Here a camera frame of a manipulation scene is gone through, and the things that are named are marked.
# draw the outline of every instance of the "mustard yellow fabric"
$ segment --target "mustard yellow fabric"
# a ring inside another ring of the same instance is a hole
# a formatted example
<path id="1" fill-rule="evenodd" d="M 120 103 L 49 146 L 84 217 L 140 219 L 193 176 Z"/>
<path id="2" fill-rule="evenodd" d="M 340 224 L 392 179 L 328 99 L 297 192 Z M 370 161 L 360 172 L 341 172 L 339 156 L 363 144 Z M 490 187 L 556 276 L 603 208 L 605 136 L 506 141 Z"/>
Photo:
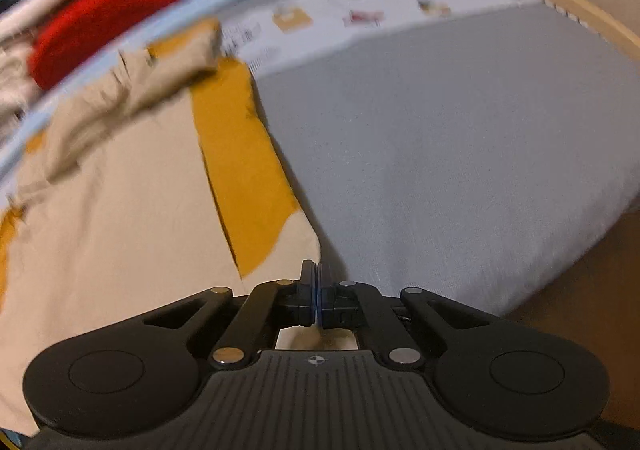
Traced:
<path id="1" fill-rule="evenodd" d="M 45 136 L 47 134 L 47 130 L 43 129 L 36 135 L 32 136 L 27 144 L 24 147 L 24 152 L 26 154 L 33 154 L 37 150 L 39 150 L 44 145 Z"/>
<path id="2" fill-rule="evenodd" d="M 9 265 L 9 244 L 15 237 L 17 222 L 22 218 L 22 211 L 9 208 L 0 223 L 0 307 L 6 289 L 6 274 Z"/>
<path id="3" fill-rule="evenodd" d="M 149 48 L 171 53 L 217 20 L 201 21 Z M 246 65 L 220 59 L 216 72 L 191 86 L 193 120 L 220 222 L 241 277 L 271 252 L 287 218 L 300 210 L 271 140 L 258 118 Z"/>

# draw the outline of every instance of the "wooden bed frame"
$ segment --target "wooden bed frame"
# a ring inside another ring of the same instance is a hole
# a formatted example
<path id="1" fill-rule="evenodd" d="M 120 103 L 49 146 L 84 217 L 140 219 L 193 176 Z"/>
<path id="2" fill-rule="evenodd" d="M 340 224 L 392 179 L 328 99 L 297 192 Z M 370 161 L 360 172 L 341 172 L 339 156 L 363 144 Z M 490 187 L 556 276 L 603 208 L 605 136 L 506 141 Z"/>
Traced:
<path id="1" fill-rule="evenodd" d="M 587 0 L 548 0 L 630 58 L 640 37 Z M 586 255 L 509 317 L 587 347 L 607 366 L 606 419 L 640 430 L 640 212 L 628 213 Z"/>

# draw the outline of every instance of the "ribbed grip surface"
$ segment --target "ribbed grip surface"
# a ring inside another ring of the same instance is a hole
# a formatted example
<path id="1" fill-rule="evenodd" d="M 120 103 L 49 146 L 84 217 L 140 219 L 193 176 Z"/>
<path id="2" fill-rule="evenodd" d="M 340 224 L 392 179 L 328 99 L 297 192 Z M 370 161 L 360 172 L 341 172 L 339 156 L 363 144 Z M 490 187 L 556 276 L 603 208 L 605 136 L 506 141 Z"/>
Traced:
<path id="1" fill-rule="evenodd" d="M 180 416 L 111 441 L 43 430 L 28 450 L 602 450 L 580 434 L 545 443 L 476 432 L 443 409 L 414 372 L 370 351 L 264 351 L 256 364 L 212 376 Z"/>

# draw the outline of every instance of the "mattress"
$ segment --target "mattress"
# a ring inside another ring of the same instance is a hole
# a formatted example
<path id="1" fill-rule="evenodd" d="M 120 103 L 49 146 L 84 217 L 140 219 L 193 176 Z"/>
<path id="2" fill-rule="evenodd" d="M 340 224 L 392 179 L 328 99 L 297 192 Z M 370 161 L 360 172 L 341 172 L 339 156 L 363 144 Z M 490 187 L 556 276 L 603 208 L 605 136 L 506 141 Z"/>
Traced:
<path id="1" fill-rule="evenodd" d="M 220 15 L 229 29 L 295 1 Z M 375 30 L 254 76 L 340 279 L 504 313 L 638 193 L 638 65 L 543 0 L 455 17 Z"/>
<path id="2" fill-rule="evenodd" d="M 124 53 L 18 166 L 0 225 L 3 427 L 36 432 L 22 377 L 60 340 L 203 289 L 246 295 L 319 259 L 250 72 L 220 58 L 219 32 L 203 20 Z"/>

